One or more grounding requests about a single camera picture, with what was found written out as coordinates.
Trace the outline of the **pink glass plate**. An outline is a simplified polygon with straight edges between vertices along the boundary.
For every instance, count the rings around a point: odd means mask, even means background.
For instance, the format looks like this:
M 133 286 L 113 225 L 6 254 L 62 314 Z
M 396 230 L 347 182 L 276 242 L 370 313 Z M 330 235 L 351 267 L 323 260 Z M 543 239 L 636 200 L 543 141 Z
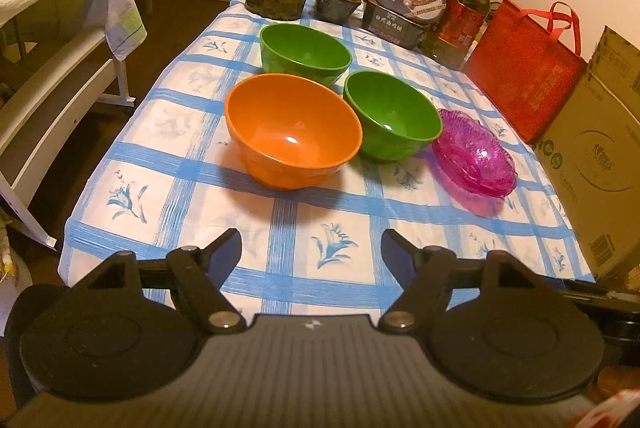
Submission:
M 511 155 L 478 120 L 460 110 L 438 111 L 442 133 L 432 143 L 436 162 L 460 188 L 493 198 L 508 196 L 518 174 Z

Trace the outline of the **green plastic bowl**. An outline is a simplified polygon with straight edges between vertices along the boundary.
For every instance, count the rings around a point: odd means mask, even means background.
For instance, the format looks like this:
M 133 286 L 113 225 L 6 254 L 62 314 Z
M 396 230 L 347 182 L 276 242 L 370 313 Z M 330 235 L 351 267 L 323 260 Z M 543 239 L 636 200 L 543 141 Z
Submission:
M 260 31 L 259 42 L 265 73 L 301 76 L 331 87 L 352 64 L 341 41 L 308 26 L 270 24 Z
M 360 155 L 376 162 L 413 156 L 442 134 L 442 118 L 426 96 L 404 80 L 357 70 L 344 81 L 343 99 L 362 127 Z

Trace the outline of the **orange plastic bowl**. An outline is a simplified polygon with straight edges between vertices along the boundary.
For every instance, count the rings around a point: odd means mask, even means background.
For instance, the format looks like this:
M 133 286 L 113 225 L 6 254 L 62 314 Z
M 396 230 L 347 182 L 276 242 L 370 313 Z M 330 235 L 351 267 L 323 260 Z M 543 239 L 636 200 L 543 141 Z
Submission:
M 224 117 L 239 159 L 274 190 L 318 185 L 360 150 L 355 111 L 334 91 L 288 74 L 258 74 L 236 84 Z

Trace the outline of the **blue checked tablecloth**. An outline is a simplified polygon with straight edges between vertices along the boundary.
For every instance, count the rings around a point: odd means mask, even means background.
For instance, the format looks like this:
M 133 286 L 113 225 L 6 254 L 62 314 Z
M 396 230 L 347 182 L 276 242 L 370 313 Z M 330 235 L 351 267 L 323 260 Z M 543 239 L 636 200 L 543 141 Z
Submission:
M 430 148 L 379 164 L 361 157 L 343 81 L 309 84 L 267 76 L 265 18 L 232 0 L 160 74 L 93 171 L 65 226 L 58 273 L 78 283 L 119 250 L 139 260 L 204 247 L 234 229 L 241 259 L 224 294 L 258 313 L 367 314 L 400 295 L 382 259 L 384 231 L 481 259 L 502 249 L 550 278 L 591 272 L 559 197 L 532 149 L 462 73 L 361 27 L 311 13 L 314 30 L 349 52 L 350 70 L 401 79 L 427 100 L 427 115 L 455 110 L 490 131 L 511 156 L 514 190 L 466 192 Z

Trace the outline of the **large cardboard box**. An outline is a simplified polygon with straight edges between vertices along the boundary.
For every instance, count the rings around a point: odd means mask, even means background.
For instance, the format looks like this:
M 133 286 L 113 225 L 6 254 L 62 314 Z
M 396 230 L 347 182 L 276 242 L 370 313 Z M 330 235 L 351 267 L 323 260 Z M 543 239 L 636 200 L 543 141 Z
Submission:
M 535 153 L 592 275 L 613 285 L 639 265 L 639 49 L 606 28 Z

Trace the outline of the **red fabric bag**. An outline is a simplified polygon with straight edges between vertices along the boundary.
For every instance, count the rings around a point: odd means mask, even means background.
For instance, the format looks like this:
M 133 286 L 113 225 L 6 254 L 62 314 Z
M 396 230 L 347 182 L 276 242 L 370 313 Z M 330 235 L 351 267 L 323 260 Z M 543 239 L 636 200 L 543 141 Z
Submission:
M 557 1 L 547 11 L 502 0 L 463 73 L 526 143 L 533 143 L 585 73 L 577 13 Z

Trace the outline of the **white wooden chair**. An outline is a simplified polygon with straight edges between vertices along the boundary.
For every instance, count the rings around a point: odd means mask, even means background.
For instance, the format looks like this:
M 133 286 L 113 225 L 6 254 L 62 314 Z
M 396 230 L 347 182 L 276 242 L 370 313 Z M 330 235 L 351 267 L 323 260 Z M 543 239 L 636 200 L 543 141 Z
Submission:
M 22 0 L 2 14 L 16 41 L 35 47 L 27 77 L 1 107 L 1 197 L 12 228 L 53 248 L 56 240 L 28 206 L 52 162 L 94 103 L 134 106 L 125 58 L 131 49 L 106 32 L 114 0 Z

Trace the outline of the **black instant meal tray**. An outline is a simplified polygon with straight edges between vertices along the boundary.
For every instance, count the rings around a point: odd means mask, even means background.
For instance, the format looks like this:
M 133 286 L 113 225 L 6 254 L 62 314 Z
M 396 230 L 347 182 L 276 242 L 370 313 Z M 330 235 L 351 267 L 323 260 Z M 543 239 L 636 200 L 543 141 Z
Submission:
M 361 27 L 391 44 L 413 50 L 435 24 L 418 24 L 383 8 L 374 0 L 363 0 Z

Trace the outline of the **lower dark instant cup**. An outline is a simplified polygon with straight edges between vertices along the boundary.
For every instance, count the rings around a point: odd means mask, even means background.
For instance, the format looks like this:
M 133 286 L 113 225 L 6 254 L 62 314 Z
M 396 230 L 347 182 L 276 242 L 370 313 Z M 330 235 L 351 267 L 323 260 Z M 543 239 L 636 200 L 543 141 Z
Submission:
M 314 15 L 321 21 L 341 25 L 358 9 L 361 0 L 314 0 Z

